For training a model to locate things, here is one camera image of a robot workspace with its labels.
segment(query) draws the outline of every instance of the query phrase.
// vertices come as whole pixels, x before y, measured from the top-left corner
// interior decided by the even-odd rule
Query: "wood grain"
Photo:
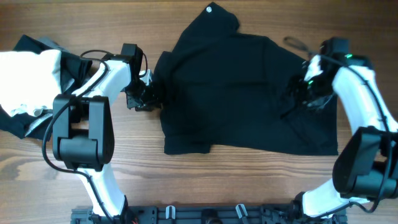
[[[123,43],[136,43],[147,54],[151,69],[162,51],[173,48],[184,28],[208,4],[164,0],[27,2],[0,4],[0,50],[11,50],[22,34],[48,36],[75,54],[89,49],[120,52]],[[353,52],[372,60],[380,91],[398,117],[397,1],[217,3],[237,15],[241,32],[266,35],[280,45],[287,35],[312,49],[332,36],[351,39]],[[213,146],[211,153],[204,155],[167,156],[159,111],[129,111],[121,94],[111,112],[116,139],[113,167],[131,205],[286,203],[300,191],[329,179],[336,159],[228,146]],[[337,123],[341,151],[351,132],[340,104]],[[0,132],[0,223],[69,223],[72,208],[90,205],[77,177],[55,172],[45,164],[40,145],[40,141]],[[383,201],[371,215],[352,208],[349,222],[397,223],[397,208],[397,200]]]

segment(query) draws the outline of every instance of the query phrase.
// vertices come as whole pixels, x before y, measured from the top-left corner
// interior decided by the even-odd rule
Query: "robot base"
[[[342,210],[331,218],[319,222],[306,218],[289,221],[286,214],[289,204],[266,204],[247,206],[247,216],[239,218],[236,207],[178,207],[175,219],[166,219],[166,209],[155,206],[130,206],[140,224],[347,224],[346,211]],[[73,209],[71,224],[92,224],[91,209]]]

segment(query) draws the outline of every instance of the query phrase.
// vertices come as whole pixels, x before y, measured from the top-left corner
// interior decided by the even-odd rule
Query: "black shirt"
[[[164,88],[165,153],[207,153],[212,144],[301,155],[337,155],[336,99],[321,112],[296,109],[287,94],[303,59],[267,37],[237,32],[215,3],[164,52],[154,81]]]

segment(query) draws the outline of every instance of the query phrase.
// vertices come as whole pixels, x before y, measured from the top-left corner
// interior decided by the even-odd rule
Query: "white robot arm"
[[[310,67],[318,67],[317,70],[308,70],[307,77],[316,76],[320,70],[320,57],[317,55],[312,58]],[[379,101],[383,114],[387,117],[387,123],[391,132],[398,130],[398,124],[391,116],[384,100],[376,85],[375,73],[365,66],[350,66],[356,70],[365,80],[369,82]],[[372,126],[380,131],[386,131],[381,114],[377,109],[376,100],[373,98],[369,89],[363,84],[363,81],[352,71],[341,67],[332,82],[334,92],[339,96],[343,103],[345,112],[351,126],[351,132],[354,134],[359,127]],[[330,179],[319,188],[306,192],[303,195],[303,212],[310,217],[317,217],[324,213],[336,210],[348,202],[367,203],[366,198],[342,198],[340,193],[333,185],[333,179]]]
[[[130,85],[132,81],[130,65],[126,62],[119,60],[107,60],[105,63],[108,64],[109,71],[107,74],[99,81],[99,83],[84,97],[92,98],[94,96],[106,96],[109,99],[109,104],[112,105],[121,91]],[[105,66],[100,65],[98,71],[90,78],[90,80],[84,84],[81,88],[75,90],[72,94],[79,95],[83,93],[95,80],[99,79],[101,74],[104,72]],[[149,85],[152,77],[152,71],[146,70],[141,71],[140,79]],[[84,172],[92,176],[92,181],[96,186],[96,189],[101,197],[101,201],[104,203],[105,209],[108,211],[109,215],[112,217],[122,214],[125,206],[125,196],[119,189],[119,185],[113,174],[111,163],[103,165],[101,171],[95,171],[92,168],[82,168],[79,167],[78,171]],[[86,178],[82,175],[78,177],[83,182],[91,201],[93,202],[93,213],[98,214],[101,217],[105,217],[98,201],[94,195],[93,189],[87,182]]]

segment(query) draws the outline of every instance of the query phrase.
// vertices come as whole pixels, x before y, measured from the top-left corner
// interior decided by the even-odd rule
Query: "white cloth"
[[[0,52],[0,105],[9,115],[40,115],[61,93],[61,51]]]

